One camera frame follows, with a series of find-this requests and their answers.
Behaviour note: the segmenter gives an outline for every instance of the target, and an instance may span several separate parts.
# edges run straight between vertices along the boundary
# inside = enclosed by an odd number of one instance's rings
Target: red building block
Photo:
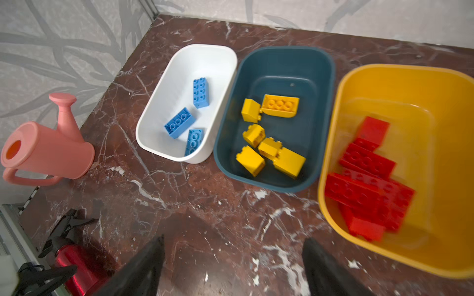
[[[388,179],[396,163],[354,143],[349,144],[339,163],[348,169],[373,177]]]
[[[325,195],[367,215],[375,215],[380,207],[379,189],[340,174],[331,173],[326,180]]]
[[[366,117],[355,136],[354,143],[373,152],[382,145],[389,126],[388,122]]]
[[[343,204],[339,204],[339,210],[341,211],[342,217],[346,222],[347,228],[349,229],[349,233],[351,235],[361,235],[369,242],[379,242],[382,239],[383,233],[385,231],[385,227],[383,225],[371,222],[370,219],[364,218],[356,211]]]
[[[387,231],[398,232],[415,191],[392,179],[389,181],[371,177],[353,170],[344,169],[344,176],[377,186],[381,193],[381,202],[371,221],[382,224]]]

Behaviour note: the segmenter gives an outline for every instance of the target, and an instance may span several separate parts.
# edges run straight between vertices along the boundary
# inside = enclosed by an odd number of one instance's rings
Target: watering can handle
[[[51,179],[22,178],[15,176],[17,171],[17,169],[6,168],[3,172],[3,178],[9,183],[26,186],[50,186],[57,184],[63,178],[58,176],[54,176]]]

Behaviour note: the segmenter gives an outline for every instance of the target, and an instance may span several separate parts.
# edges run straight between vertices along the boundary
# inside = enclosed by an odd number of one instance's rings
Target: teal plastic container
[[[324,159],[333,106],[334,62],[324,51],[313,47],[264,47],[249,54],[239,66],[214,146],[217,166],[227,176],[279,192],[298,192],[319,177]],[[258,123],[265,136],[283,143],[306,162],[296,179],[279,172],[265,158],[264,169],[253,177],[237,160],[248,145],[242,133],[253,123],[240,112],[244,99],[262,104],[264,95],[300,98],[295,117],[262,114]]]

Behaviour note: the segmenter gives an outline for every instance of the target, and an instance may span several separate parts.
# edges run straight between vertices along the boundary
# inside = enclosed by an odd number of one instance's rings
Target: pink watering can
[[[49,98],[59,106],[58,127],[53,130],[29,121],[10,135],[1,151],[1,164],[6,167],[3,178],[7,182],[28,186],[54,185],[63,177],[80,178],[91,167],[94,147],[84,141],[71,112],[76,97],[67,93],[52,93]],[[15,176],[18,170],[54,177],[22,178]]]

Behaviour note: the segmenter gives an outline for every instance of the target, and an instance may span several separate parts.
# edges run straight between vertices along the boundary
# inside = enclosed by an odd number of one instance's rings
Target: lego brick
[[[367,116],[361,124],[354,144],[369,151],[374,151],[382,145],[390,123]]]
[[[387,179],[396,165],[395,162],[354,143],[349,144],[339,163],[345,168],[382,179]]]
[[[260,104],[252,99],[245,99],[241,113],[246,122],[258,123],[258,121],[262,120],[262,117],[260,116],[262,113]]]
[[[266,158],[273,160],[282,147],[282,142],[275,141],[273,138],[266,138],[258,146],[258,152]]]
[[[294,117],[298,111],[300,98],[265,95],[262,112],[271,116]]]
[[[379,242],[382,239],[383,233],[385,232],[383,225],[372,222],[369,218],[358,214],[343,204],[339,204],[339,210],[351,235],[360,235],[369,242]]]
[[[264,158],[258,155],[250,146],[242,148],[242,152],[236,155],[236,159],[254,177],[256,177],[265,166]]]
[[[306,158],[283,147],[276,158],[273,159],[273,166],[282,173],[295,179],[303,167]]]
[[[405,218],[415,191],[392,179],[383,180],[360,172],[344,169],[343,174],[368,185],[377,186],[380,204],[371,220],[384,225],[387,231],[397,232]]]
[[[381,200],[377,187],[336,173],[328,174],[324,193],[341,204],[371,216],[376,213]]]
[[[191,115],[191,113],[189,113],[188,109],[185,107],[175,117],[173,117],[173,119],[171,119],[167,124],[165,124],[164,128],[173,139],[176,139],[195,121],[196,119]]]
[[[209,106],[209,84],[207,79],[201,77],[192,82],[192,102],[196,108]]]
[[[201,145],[202,139],[204,138],[204,133],[202,129],[190,129],[188,134],[188,142],[186,144],[186,152],[184,156],[196,151],[196,149]]]
[[[248,130],[243,132],[242,136],[250,144],[250,146],[257,148],[263,139],[265,139],[265,130],[259,125],[248,126]]]

